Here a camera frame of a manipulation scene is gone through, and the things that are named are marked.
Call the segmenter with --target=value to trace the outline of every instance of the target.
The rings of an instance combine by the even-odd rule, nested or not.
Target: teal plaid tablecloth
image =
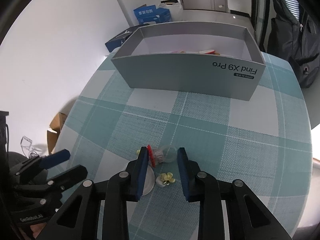
[[[186,92],[131,89],[111,63],[92,76],[62,129],[56,150],[88,178],[109,179],[150,144],[185,147],[190,160],[219,180],[242,179],[289,234],[302,215],[311,177],[308,113],[290,65],[263,54],[267,67],[249,102]],[[177,163],[157,166],[177,181],[128,203],[130,239],[196,239],[199,203],[186,202]]]

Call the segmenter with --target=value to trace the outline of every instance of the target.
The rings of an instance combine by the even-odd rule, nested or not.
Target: plastic bag
[[[182,8],[181,3],[179,3],[179,2],[178,3],[174,3],[174,4],[160,3],[158,7],[169,9],[173,22],[182,21],[183,8]]]

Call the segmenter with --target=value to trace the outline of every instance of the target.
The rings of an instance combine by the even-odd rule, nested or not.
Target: brown cardboard
[[[47,131],[47,144],[49,155],[54,153],[54,147],[56,146],[61,129],[67,117],[68,116],[66,114],[57,113],[49,125],[49,127],[56,132],[55,133],[49,130]]]

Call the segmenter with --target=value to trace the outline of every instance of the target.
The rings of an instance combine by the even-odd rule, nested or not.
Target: white plate
[[[150,193],[150,191],[153,189],[155,185],[155,173],[153,172],[153,169],[148,165],[147,168],[147,174],[146,174],[146,180],[144,181],[144,187],[143,187],[143,193],[142,195],[147,195]]]

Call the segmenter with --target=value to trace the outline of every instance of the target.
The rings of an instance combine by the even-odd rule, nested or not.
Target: cardboard box
[[[47,130],[47,144],[49,155],[54,153],[54,148],[67,117],[68,116],[66,114],[57,113],[49,125],[49,129]]]
[[[112,52],[115,48],[120,47],[124,42],[131,36],[132,33],[138,29],[139,26],[134,26],[126,29],[125,31],[119,33],[117,36],[113,37],[110,41],[106,42],[106,47],[109,52]]]
[[[208,49],[220,55],[199,53]],[[140,27],[111,61],[131,88],[185,91],[246,101],[266,67],[247,28],[214,22]]]
[[[140,25],[172,22],[169,9],[156,8],[155,5],[142,6],[133,10]]]

